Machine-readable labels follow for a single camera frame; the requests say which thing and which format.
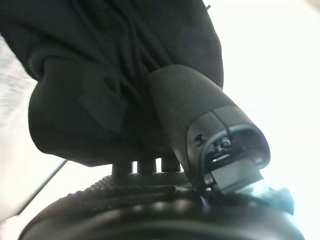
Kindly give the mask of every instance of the round black object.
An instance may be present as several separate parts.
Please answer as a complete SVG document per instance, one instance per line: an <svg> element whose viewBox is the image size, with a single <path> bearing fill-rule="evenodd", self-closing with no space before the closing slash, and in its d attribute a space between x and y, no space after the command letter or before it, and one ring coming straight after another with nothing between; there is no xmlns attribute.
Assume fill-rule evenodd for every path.
<svg viewBox="0 0 320 240"><path fill-rule="evenodd" d="M44 209L20 240L303 240L270 207L208 206L193 189L147 186L78 192Z"/></svg>

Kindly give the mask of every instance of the overexposed sky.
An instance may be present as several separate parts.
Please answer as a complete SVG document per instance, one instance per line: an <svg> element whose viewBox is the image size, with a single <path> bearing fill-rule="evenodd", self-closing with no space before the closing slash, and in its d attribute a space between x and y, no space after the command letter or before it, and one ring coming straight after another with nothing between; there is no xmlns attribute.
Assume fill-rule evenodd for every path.
<svg viewBox="0 0 320 240"><path fill-rule="evenodd" d="M263 175L288 186L295 220L319 239L320 11L304 0L211 0L224 92L266 136Z"/></svg>

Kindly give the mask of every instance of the black fabric cover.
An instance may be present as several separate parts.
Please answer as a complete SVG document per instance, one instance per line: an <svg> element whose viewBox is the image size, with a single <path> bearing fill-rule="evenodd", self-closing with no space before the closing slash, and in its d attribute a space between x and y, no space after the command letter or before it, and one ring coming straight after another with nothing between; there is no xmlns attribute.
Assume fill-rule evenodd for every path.
<svg viewBox="0 0 320 240"><path fill-rule="evenodd" d="M38 81L35 145L87 166L171 151L149 73L181 64L223 86L221 45L201 0L1 0L0 32Z"/></svg>

